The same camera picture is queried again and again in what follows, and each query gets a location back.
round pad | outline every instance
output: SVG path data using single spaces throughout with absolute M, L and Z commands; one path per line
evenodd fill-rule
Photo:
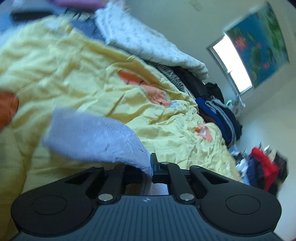
M 33 202 L 32 208 L 42 215 L 54 215 L 63 211 L 66 205 L 67 201 L 64 198 L 50 195 L 37 198 Z
M 229 181 L 210 185 L 200 211 L 216 228 L 235 235 L 253 235 L 274 230 L 281 206 L 270 193 Z
M 11 216 L 19 230 L 55 236 L 81 226 L 92 210 L 83 188 L 57 181 L 20 195 L 12 204 Z
M 260 208 L 260 202 L 251 196 L 235 195 L 226 200 L 228 209 L 237 214 L 252 214 Z

orange pattern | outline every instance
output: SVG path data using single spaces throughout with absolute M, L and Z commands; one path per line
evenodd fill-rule
M 140 85 L 145 88 L 152 103 L 163 105 L 164 107 L 169 107 L 171 105 L 171 102 L 166 100 L 163 90 L 147 85 L 144 80 L 137 77 L 135 74 L 120 70 L 118 75 L 127 85 Z
M 18 104 L 19 101 L 15 94 L 0 91 L 0 130 L 3 129 L 16 114 Z
M 202 135 L 200 133 L 200 131 L 202 130 L 203 127 L 205 128 L 205 132 L 206 132 L 205 135 Z M 195 128 L 195 131 L 197 132 L 197 135 L 198 136 L 202 137 L 203 139 L 207 140 L 208 142 L 211 143 L 213 141 L 213 138 L 211 136 L 210 129 L 207 126 L 205 126 L 205 125 L 198 125 L 197 128 Z

logo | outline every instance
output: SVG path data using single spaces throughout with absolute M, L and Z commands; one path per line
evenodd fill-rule
M 148 197 L 145 197 L 145 198 L 143 199 L 143 201 L 144 201 L 145 203 L 148 203 L 148 202 L 150 202 L 150 201 L 151 201 L 151 199 L 150 199 L 150 198 L 148 198 Z

window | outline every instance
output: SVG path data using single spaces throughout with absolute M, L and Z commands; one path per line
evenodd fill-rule
M 222 71 L 224 71 L 231 86 L 237 93 L 242 94 L 252 88 L 252 82 L 248 72 L 227 35 L 218 43 L 209 47 L 208 50 Z

blue clothing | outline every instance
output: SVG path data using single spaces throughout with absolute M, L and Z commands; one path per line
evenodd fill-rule
M 71 24 L 81 30 L 87 37 L 91 39 L 101 40 L 105 43 L 105 39 L 101 34 L 100 30 L 96 27 L 96 24 L 93 19 L 88 21 L 81 21 L 77 19 L 71 20 Z
M 231 120 L 229 119 L 229 117 L 226 115 L 226 113 L 219 106 L 215 105 L 213 102 L 206 101 L 205 105 L 207 107 L 209 107 L 214 113 L 217 114 L 217 116 L 220 118 L 222 123 L 223 123 L 223 121 L 225 121 L 226 125 L 224 125 L 224 127 L 225 127 L 225 130 L 227 129 L 226 128 L 227 126 L 229 127 L 229 130 L 231 132 L 230 144 L 233 145 L 236 142 L 237 138 L 235 135 L 235 129 L 234 129 L 233 124 L 232 124 Z
M 239 140 L 242 135 L 242 126 L 237 121 L 235 115 L 232 113 L 232 111 L 229 109 L 229 107 L 226 106 L 225 104 L 223 104 L 220 100 L 213 99 L 212 102 L 215 105 L 219 106 L 221 108 L 221 110 L 225 112 L 226 116 L 228 116 L 229 120 L 233 124 L 233 128 L 234 128 L 235 135 L 236 135 L 236 140 Z
M 197 98 L 195 100 L 195 102 L 198 104 L 198 108 L 201 108 L 204 111 L 204 113 L 206 113 L 209 117 L 214 119 L 217 126 L 219 127 L 219 129 L 222 132 L 222 136 L 223 136 L 225 142 L 226 143 L 231 143 L 231 134 L 227 135 L 227 133 L 225 131 L 225 128 L 224 128 L 224 125 L 222 124 L 221 120 L 219 119 L 219 117 L 213 111 L 210 110 L 209 107 L 206 106 L 205 100 L 202 99 L 202 98 Z
M 255 163 L 254 163 L 254 159 L 251 158 L 248 162 L 248 170 L 247 170 L 247 176 L 249 179 L 249 183 L 252 187 L 257 187 L 258 182 L 257 182 L 257 178 L 256 178 L 256 167 L 255 167 Z

